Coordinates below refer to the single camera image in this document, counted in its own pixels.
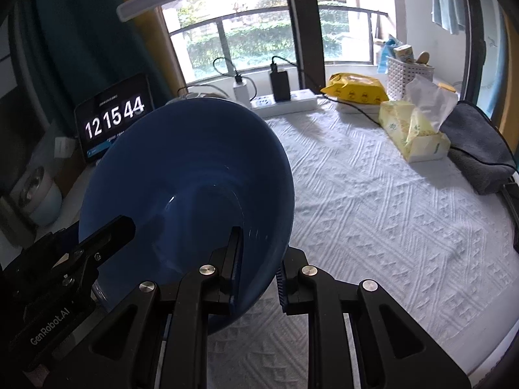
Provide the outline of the small white box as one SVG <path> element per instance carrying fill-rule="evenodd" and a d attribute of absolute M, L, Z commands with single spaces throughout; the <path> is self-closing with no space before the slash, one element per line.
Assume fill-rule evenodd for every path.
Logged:
<path fill-rule="evenodd" d="M 65 136 L 54 138 L 54 158 L 68 159 L 71 158 L 76 149 L 77 140 Z"/>

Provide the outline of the grey folded cloth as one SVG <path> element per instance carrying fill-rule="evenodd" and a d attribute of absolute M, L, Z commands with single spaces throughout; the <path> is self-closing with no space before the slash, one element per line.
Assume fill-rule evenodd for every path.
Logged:
<path fill-rule="evenodd" d="M 517 172 L 510 147 L 475 104 L 458 102 L 440 131 L 450 139 L 450 160 L 479 195 L 499 192 Z"/>

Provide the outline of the black power adapter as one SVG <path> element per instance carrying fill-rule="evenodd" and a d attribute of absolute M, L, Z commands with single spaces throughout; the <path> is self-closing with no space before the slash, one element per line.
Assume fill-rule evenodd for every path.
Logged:
<path fill-rule="evenodd" d="M 278 68 L 275 62 L 271 62 L 269 74 L 274 101 L 287 102 L 291 99 L 288 72 Z"/>

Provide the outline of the yellow tissue pack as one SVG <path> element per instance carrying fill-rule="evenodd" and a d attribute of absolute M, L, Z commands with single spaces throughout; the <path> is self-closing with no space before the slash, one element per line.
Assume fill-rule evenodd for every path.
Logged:
<path fill-rule="evenodd" d="M 417 75 L 405 86 L 404 99 L 380 105 L 379 124 L 407 162 L 440 160 L 450 149 L 441 125 L 457 102 L 456 93 Z"/>

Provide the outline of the large blue bowl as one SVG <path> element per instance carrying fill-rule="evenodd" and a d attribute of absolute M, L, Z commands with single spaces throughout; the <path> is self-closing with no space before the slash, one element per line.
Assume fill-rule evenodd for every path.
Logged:
<path fill-rule="evenodd" d="M 79 235 L 120 215 L 136 225 L 134 239 L 99 269 L 96 291 L 113 308 L 144 280 L 178 282 L 242 228 L 237 299 L 230 314 L 209 321 L 217 332 L 267 290 L 294 213 L 289 159 L 267 122 L 226 99 L 185 99 L 136 121 L 105 153 L 84 195 Z"/>

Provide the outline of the white power strip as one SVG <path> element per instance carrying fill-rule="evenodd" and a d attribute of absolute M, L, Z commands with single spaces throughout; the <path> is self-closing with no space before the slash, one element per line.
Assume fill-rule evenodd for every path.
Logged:
<path fill-rule="evenodd" d="M 270 94 L 257 97 L 252 100 L 251 104 L 251 110 L 262 119 L 298 112 L 309 112 L 318 107 L 317 96 L 310 89 L 292 91 L 288 101 L 276 102 L 273 94 Z"/>

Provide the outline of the white woven basket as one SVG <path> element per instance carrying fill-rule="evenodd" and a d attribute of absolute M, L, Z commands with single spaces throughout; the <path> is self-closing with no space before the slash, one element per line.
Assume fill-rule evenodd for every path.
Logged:
<path fill-rule="evenodd" d="M 401 100 L 405 96 L 405 87 L 416 76 L 433 81 L 435 68 L 428 64 L 407 63 L 389 57 L 387 60 L 386 93 L 391 100 Z"/>

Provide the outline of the white phone charger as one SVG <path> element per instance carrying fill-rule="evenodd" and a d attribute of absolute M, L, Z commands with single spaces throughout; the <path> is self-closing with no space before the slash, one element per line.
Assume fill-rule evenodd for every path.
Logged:
<path fill-rule="evenodd" d="M 237 102 L 247 108 L 252 107 L 246 78 L 239 73 L 234 75 L 233 91 Z"/>

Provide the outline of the yellow wet wipes pack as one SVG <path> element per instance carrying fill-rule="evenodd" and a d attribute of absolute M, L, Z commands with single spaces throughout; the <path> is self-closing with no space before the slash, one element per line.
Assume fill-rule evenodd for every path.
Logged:
<path fill-rule="evenodd" d="M 332 74 L 321 92 L 356 104 L 380 105 L 389 100 L 383 84 L 377 78 L 357 73 Z"/>

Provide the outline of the stacked steel pastel bowls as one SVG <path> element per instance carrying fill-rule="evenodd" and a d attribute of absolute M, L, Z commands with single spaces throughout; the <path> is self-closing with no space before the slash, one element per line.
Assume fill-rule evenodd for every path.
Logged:
<path fill-rule="evenodd" d="M 38 227 L 53 223 L 63 202 L 59 187 L 43 166 L 26 171 L 11 191 L 11 198 Z"/>

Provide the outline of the white textured tablecloth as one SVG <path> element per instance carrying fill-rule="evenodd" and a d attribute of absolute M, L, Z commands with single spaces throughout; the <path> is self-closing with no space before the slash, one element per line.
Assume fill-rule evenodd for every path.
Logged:
<path fill-rule="evenodd" d="M 247 131 L 249 111 L 228 101 L 201 100 L 187 120 L 167 120 L 166 137 L 138 138 L 158 167 L 130 173 L 136 212 L 173 194 L 173 172 L 187 171 L 201 156 L 226 155 L 200 133 L 240 132 L 231 147 L 251 138 L 254 150 L 238 165 L 254 167 L 248 193 L 274 178 L 265 143 Z M 353 108 L 331 103 L 292 113 L 268 125 L 283 144 L 295 188 L 290 244 L 334 277 L 354 284 L 373 278 L 400 303 L 470 376 L 472 384 L 497 356 L 496 348 L 518 329 L 518 254 L 514 225 L 501 196 L 478 195 L 450 159 L 408 164 L 386 132 Z M 134 158 L 130 157 L 130 166 Z M 210 388 L 304 388 L 307 320 L 282 313 L 268 289 L 239 319 L 209 337 Z"/>

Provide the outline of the tablet showing clock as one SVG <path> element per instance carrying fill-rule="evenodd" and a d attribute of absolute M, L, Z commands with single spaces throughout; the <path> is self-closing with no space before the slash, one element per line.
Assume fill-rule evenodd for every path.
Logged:
<path fill-rule="evenodd" d="M 143 73 L 78 104 L 74 114 L 84 162 L 97 162 L 130 125 L 153 110 L 149 81 Z"/>

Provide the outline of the orange lidded jar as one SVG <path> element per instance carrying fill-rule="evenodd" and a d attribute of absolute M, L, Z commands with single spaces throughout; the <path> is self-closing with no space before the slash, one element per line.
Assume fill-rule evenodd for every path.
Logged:
<path fill-rule="evenodd" d="M 441 89 L 446 89 L 450 92 L 456 93 L 456 88 L 447 83 L 440 82 L 440 83 L 437 83 L 437 86 Z"/>

